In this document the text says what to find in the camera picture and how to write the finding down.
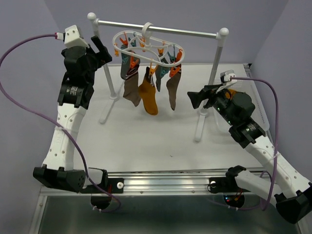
glass panel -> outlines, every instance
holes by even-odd
[[[274,207],[262,212],[234,211],[214,205],[222,196],[120,197],[122,208],[113,214],[93,211],[88,196],[48,198],[40,234],[296,234]],[[246,196],[244,207],[259,198]]]

screw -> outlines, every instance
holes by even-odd
[[[216,187],[216,182],[215,182],[215,181],[211,181],[211,182],[210,182],[210,186],[211,186],[212,188],[215,188],[215,187]]]
[[[123,183],[122,182],[118,182],[117,183],[117,188],[122,189],[123,188]]]

white hanger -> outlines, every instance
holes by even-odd
[[[139,32],[136,32],[136,31],[130,31],[130,30],[121,31],[121,32],[117,33],[113,37],[113,46],[114,46],[114,48],[117,51],[120,51],[123,54],[131,55],[131,56],[133,56],[135,58],[139,58],[139,59],[144,59],[144,60],[147,60],[147,61],[149,61],[151,63],[154,63],[156,65],[160,65],[160,66],[163,66],[163,67],[175,67],[175,66],[180,65],[183,62],[184,57],[185,57],[185,52],[184,52],[183,48],[180,45],[176,44],[176,43],[151,37],[152,32],[151,31],[149,31],[149,32],[147,31],[148,27],[151,26],[151,25],[152,25],[151,23],[147,22],[143,26],[143,28],[142,28],[142,33],[139,33]],[[121,48],[119,48],[117,46],[117,41],[116,40],[117,40],[117,38],[119,38],[122,35],[126,35],[126,39],[127,39],[128,38],[127,34],[131,34],[131,36],[132,35],[135,35],[135,36],[134,36],[134,38],[132,38],[128,42],[128,48],[121,49]],[[139,42],[140,46],[132,46],[131,45],[131,43],[134,42],[135,40],[137,40]],[[162,42],[163,45],[152,45],[151,42],[153,42],[153,41]],[[173,47],[177,48],[179,51],[182,52],[181,59],[178,62],[174,62],[174,63],[164,63],[164,62],[161,62],[161,60],[167,55],[167,52],[168,52],[169,48],[173,48]],[[155,51],[153,51],[153,49],[164,49],[163,55],[159,57],[158,54]],[[146,56],[142,56],[142,55],[138,55],[136,53],[131,52],[131,51],[135,51],[135,50],[140,50],[142,52],[148,52],[147,54],[151,53],[156,59],[153,59],[153,58],[150,58],[150,57],[146,57]]]

white ball finial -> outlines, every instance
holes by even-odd
[[[227,28],[221,28],[219,34],[221,36],[227,36],[229,34],[229,30]]]
[[[96,14],[94,14],[93,12],[90,12],[89,14],[88,14],[88,19],[89,20],[95,20],[97,18],[97,16],[96,16]]]

rack foot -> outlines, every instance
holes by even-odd
[[[201,136],[202,136],[203,128],[204,128],[204,124],[205,124],[205,118],[207,116],[208,116],[208,111],[206,109],[204,109],[204,108],[201,108],[199,110],[199,117],[198,117],[195,137],[194,137],[194,141],[195,142],[200,142],[201,141]]]

